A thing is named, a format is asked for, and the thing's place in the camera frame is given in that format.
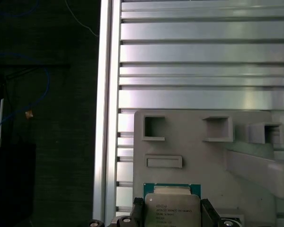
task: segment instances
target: rectangular slot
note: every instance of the rectangular slot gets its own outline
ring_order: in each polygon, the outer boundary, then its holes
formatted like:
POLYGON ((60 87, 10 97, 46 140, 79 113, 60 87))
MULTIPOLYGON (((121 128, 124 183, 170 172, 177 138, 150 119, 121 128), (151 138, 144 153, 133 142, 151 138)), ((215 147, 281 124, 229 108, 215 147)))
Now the rectangular slot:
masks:
POLYGON ((208 142, 233 142, 232 119, 229 116, 210 116, 206 121, 206 138, 208 142))
POLYGON ((143 140, 164 141, 162 126, 165 124, 164 116, 144 116, 143 140))
POLYGON ((182 168, 182 156, 146 155, 147 167, 182 168))
POLYGON ((282 143, 280 138, 280 125, 266 125, 264 127, 265 143, 282 143))
POLYGON ((260 122, 247 126, 249 143, 284 143, 284 126, 282 123, 260 122))

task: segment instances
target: dark background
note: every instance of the dark background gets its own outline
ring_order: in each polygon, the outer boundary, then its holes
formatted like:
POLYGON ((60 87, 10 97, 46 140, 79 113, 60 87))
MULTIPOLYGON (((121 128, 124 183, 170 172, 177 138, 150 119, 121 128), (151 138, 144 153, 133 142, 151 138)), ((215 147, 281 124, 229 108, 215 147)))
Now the dark background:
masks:
MULTIPOLYGON (((68 3, 77 18, 99 34, 100 0, 68 3)), ((2 0, 0 9, 21 13, 33 5, 35 0, 2 0)), ((13 140, 21 136, 37 145, 32 224, 27 219, 17 226, 77 226, 92 215, 98 38, 75 21, 64 0, 40 0, 28 16, 0 16, 0 52, 25 54, 44 64, 71 65, 49 69, 48 95, 32 108, 34 118, 27 120, 24 113, 16 116, 13 140)), ((30 64, 10 57, 0 58, 0 63, 30 64)), ((13 107, 38 99, 46 83, 43 70, 10 82, 13 107)), ((9 113, 5 102, 4 115, 9 113)), ((9 129, 8 122, 4 129, 9 129)))

